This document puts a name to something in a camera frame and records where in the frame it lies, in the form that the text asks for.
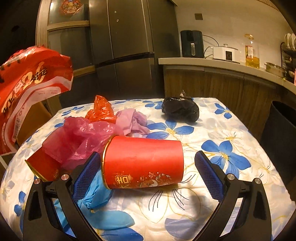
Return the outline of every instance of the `metal screw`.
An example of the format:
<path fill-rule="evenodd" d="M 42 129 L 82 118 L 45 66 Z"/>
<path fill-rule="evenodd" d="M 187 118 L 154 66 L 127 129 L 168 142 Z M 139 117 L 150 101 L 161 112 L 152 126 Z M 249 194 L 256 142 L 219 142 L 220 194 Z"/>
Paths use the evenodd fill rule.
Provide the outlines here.
<path fill-rule="evenodd" d="M 39 178 L 37 178 L 37 179 L 34 180 L 34 184 L 39 184 L 39 183 L 40 183 L 40 179 Z"/>
<path fill-rule="evenodd" d="M 231 174 L 231 173 L 229 173 L 229 174 L 227 175 L 227 178 L 228 178 L 229 180 L 234 180 L 234 175 Z"/>
<path fill-rule="evenodd" d="M 61 177 L 61 179 L 62 179 L 63 181 L 68 180 L 68 178 L 69 178 L 69 175 L 68 175 L 68 174 L 64 174 L 64 175 L 62 175 L 62 177 Z"/>
<path fill-rule="evenodd" d="M 255 182 L 256 182 L 257 184 L 261 184 L 261 180 L 260 180 L 259 178 L 255 178 Z"/>

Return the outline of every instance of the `black plastic bag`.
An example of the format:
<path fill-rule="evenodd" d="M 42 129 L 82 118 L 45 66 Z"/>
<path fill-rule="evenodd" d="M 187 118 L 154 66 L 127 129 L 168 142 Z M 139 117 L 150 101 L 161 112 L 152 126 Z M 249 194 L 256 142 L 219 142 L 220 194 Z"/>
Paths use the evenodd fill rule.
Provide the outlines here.
<path fill-rule="evenodd" d="M 184 92 L 180 97 L 167 97 L 164 99 L 161 110 L 168 118 L 175 121 L 196 122 L 200 116 L 200 110 L 191 97 L 185 97 Z"/>

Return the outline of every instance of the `electrical outlet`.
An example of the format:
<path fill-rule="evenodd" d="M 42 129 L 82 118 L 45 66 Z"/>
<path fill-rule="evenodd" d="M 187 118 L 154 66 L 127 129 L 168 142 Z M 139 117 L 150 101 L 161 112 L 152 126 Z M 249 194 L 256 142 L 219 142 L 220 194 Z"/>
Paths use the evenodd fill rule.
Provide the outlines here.
<path fill-rule="evenodd" d="M 194 16 L 196 20 L 203 20 L 201 13 L 195 13 Z"/>

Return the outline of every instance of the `countertop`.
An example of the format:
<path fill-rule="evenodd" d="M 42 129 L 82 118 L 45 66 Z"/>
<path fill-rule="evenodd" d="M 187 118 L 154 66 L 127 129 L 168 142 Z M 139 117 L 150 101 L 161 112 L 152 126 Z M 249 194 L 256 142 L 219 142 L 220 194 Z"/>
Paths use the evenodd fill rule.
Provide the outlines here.
<path fill-rule="evenodd" d="M 273 83 L 276 83 L 278 85 L 285 87 L 286 89 L 288 89 L 289 91 L 291 91 L 293 94 L 296 95 L 296 86 L 293 83 L 287 80 L 284 80 L 279 76 L 266 72 L 265 69 L 256 69 L 249 66 L 245 66 L 244 64 L 238 64 L 238 63 L 228 62 L 223 60 L 204 59 L 204 58 L 159 58 L 158 63 L 161 65 L 198 66 L 198 67 L 207 67 L 207 68 L 216 68 L 216 69 L 235 71 L 238 73 L 252 75 L 261 79 L 271 81 Z"/>

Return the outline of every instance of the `textured blue pad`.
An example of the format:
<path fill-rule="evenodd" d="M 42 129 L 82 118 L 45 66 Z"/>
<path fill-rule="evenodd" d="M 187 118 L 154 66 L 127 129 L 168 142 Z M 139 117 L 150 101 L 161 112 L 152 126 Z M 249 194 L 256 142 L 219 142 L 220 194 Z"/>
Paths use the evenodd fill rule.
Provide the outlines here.
<path fill-rule="evenodd" d="M 100 155 L 98 153 L 95 153 L 94 155 L 92 154 L 87 160 L 84 170 L 81 172 L 73 185 L 72 197 L 75 202 L 85 197 L 92 180 L 100 168 L 100 165 Z"/>
<path fill-rule="evenodd" d="M 202 151 L 195 154 L 194 162 L 212 198 L 221 202 L 224 197 L 224 188 L 222 181 L 212 168 L 215 164 L 212 164 Z"/>

